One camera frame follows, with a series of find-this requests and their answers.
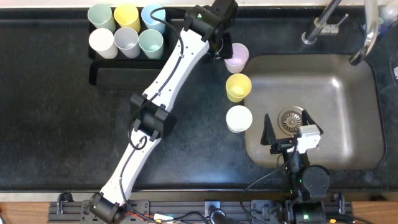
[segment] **sink basin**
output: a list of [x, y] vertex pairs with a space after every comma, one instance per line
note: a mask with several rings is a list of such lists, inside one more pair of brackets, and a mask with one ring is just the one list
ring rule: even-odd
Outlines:
[[368, 169], [384, 155], [376, 85], [365, 62], [348, 63], [349, 55], [263, 55], [244, 69], [252, 90], [244, 105], [253, 115], [246, 150], [260, 166], [276, 167], [277, 155], [260, 145], [264, 115], [277, 138], [301, 125], [305, 109], [324, 130], [317, 148], [307, 151], [311, 164], [329, 169]]

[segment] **white wall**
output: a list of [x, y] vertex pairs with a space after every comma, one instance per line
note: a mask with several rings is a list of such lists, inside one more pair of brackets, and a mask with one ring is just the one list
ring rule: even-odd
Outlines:
[[[117, 6], [125, 2], [133, 2], [137, 6], [159, 3], [164, 6], [211, 5], [214, 0], [0, 0], [0, 7], [90, 7], [96, 3], [107, 3]], [[398, 0], [377, 0], [379, 4], [387, 4]], [[240, 6], [319, 6], [326, 5], [330, 0], [236, 0]], [[363, 5], [363, 0], [343, 0], [340, 6]]]

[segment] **black countertop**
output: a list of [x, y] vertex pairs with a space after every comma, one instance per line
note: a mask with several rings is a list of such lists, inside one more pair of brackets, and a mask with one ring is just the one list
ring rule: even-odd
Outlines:
[[[127, 146], [128, 102], [135, 91], [99, 90], [88, 83], [85, 10], [1, 13], [0, 190], [99, 190]], [[302, 43], [301, 34], [321, 11], [240, 10], [232, 40], [246, 45], [250, 58], [355, 53], [364, 40], [363, 9], [338, 9], [332, 22], [350, 13], [338, 35]], [[397, 38], [398, 29], [391, 29], [366, 59], [377, 83], [385, 157], [374, 169], [331, 170], [332, 190], [398, 188], [398, 86], [391, 67], [398, 66]], [[136, 190], [241, 189], [271, 171], [249, 158], [244, 133], [226, 127], [225, 114], [234, 105], [224, 88], [229, 76], [222, 61], [200, 62], [192, 70], [172, 111], [178, 123], [149, 156]], [[260, 188], [288, 190], [287, 179], [273, 175]]]

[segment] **faucet base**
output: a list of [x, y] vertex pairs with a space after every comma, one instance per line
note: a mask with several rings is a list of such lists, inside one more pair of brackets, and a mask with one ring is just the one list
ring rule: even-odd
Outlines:
[[307, 40], [307, 39], [305, 38], [305, 34], [306, 34], [306, 33], [307, 33], [307, 32], [304, 32], [304, 33], [301, 35], [301, 39], [303, 40], [304, 44], [307, 44], [307, 45], [313, 45], [313, 44], [315, 44], [315, 42], [317, 41], [317, 39], [315, 38], [313, 41]]

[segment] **wooden floor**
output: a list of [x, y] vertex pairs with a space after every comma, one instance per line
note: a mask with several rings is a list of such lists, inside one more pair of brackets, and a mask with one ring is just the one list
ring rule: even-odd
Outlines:
[[[0, 209], [6, 224], [44, 224], [49, 205], [48, 202], [0, 202]], [[398, 202], [354, 202], [354, 213], [375, 224], [398, 224]]]

